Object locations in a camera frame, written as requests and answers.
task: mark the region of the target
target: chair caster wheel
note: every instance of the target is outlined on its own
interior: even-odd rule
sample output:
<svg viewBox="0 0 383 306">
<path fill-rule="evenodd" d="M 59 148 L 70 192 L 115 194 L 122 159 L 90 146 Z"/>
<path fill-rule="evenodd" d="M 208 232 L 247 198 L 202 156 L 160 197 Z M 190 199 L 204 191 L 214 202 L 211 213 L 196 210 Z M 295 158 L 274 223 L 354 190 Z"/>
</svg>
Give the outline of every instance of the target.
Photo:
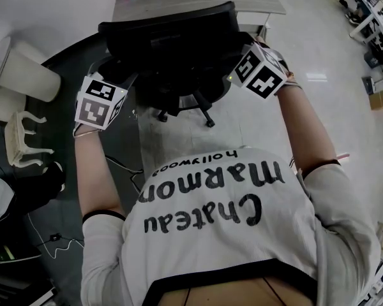
<svg viewBox="0 0 383 306">
<path fill-rule="evenodd" d="M 214 125 L 215 125 L 215 123 L 214 123 L 214 121 L 212 121 L 212 120 L 209 120 L 209 121 L 206 122 L 206 126 L 207 126 L 208 128 L 212 128 L 212 127 L 214 127 Z"/>
<path fill-rule="evenodd" d="M 160 115 L 159 117 L 158 117 L 158 119 L 160 120 L 160 121 L 162 121 L 162 122 L 167 122 L 167 116 L 166 115 Z"/>
</svg>

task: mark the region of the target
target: black sleeve cuff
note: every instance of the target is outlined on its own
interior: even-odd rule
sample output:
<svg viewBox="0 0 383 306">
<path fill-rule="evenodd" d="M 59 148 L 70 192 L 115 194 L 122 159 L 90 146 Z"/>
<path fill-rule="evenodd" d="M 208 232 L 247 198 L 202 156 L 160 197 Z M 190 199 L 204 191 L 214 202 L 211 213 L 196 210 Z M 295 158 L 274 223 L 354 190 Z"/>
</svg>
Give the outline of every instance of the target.
<svg viewBox="0 0 383 306">
<path fill-rule="evenodd" d="M 337 165 L 340 165 L 339 161 L 336 160 L 336 159 L 320 162 L 320 163 L 312 166 L 311 168 L 304 170 L 302 172 L 302 178 L 305 179 L 306 176 L 308 176 L 313 170 L 316 170 L 317 168 L 320 168 L 321 166 L 325 166 L 327 164 L 337 164 Z"/>
<path fill-rule="evenodd" d="M 92 217 L 94 215 L 97 215 L 97 214 L 107 214 L 107 215 L 111 215 L 113 217 L 118 217 L 118 218 L 120 218 L 123 221 L 126 220 L 126 217 L 124 217 L 122 214 L 120 214 L 118 212 L 115 212 L 115 211 L 110 211 L 110 210 L 95 210 L 95 211 L 92 211 L 92 212 L 87 213 L 86 215 L 84 215 L 84 217 L 82 218 L 82 224 L 84 224 L 84 222 L 87 221 L 90 217 Z"/>
</svg>

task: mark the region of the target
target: white wall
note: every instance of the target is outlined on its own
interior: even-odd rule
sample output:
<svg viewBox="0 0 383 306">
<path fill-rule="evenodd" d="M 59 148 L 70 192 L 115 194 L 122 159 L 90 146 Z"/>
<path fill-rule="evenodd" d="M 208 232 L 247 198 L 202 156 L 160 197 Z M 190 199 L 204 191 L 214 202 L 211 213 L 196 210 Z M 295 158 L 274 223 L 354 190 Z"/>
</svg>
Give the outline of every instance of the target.
<svg viewBox="0 0 383 306">
<path fill-rule="evenodd" d="M 11 34 L 46 58 L 111 21 L 115 0 L 0 0 L 0 40 Z"/>
</svg>

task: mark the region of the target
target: shirt sleeve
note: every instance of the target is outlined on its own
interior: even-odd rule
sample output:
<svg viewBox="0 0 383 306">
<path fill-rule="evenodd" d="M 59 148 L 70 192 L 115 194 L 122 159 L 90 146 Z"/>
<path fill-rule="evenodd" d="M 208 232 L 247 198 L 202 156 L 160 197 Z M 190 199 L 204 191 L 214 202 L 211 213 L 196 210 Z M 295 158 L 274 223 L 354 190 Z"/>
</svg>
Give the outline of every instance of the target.
<svg viewBox="0 0 383 306">
<path fill-rule="evenodd" d="M 122 294 L 119 255 L 123 245 L 123 223 L 120 217 L 111 214 L 95 214 L 84 219 L 83 306 L 121 305 L 123 297 L 116 294 Z"/>
<path fill-rule="evenodd" d="M 343 277 L 333 279 L 337 284 L 342 281 L 352 286 L 355 294 L 365 295 L 380 261 L 379 240 L 366 206 L 354 194 L 342 167 L 336 164 L 313 170 L 304 185 L 315 215 L 326 229 L 326 243 L 331 244 L 328 250 L 335 253 L 333 262 L 344 262 L 343 271 L 340 270 Z"/>
</svg>

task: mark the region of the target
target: glossy tile floor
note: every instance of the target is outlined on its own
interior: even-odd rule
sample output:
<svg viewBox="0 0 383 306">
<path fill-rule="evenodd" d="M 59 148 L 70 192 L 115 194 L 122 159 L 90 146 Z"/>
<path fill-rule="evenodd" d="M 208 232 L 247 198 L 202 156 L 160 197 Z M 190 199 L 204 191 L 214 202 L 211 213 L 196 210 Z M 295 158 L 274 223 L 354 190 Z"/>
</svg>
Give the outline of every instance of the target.
<svg viewBox="0 0 383 306">
<path fill-rule="evenodd" d="M 370 69 L 366 47 L 351 39 L 352 26 L 333 0 L 280 0 L 286 15 L 271 15 L 267 41 L 296 74 L 334 142 L 360 199 L 383 221 L 383 110 L 371 111 L 361 77 Z M 201 152 L 258 147 L 289 162 L 292 153 L 276 98 L 267 103 L 232 87 L 209 114 L 182 112 L 164 124 L 156 110 L 139 110 L 140 141 L 146 177 L 172 158 Z"/>
</svg>

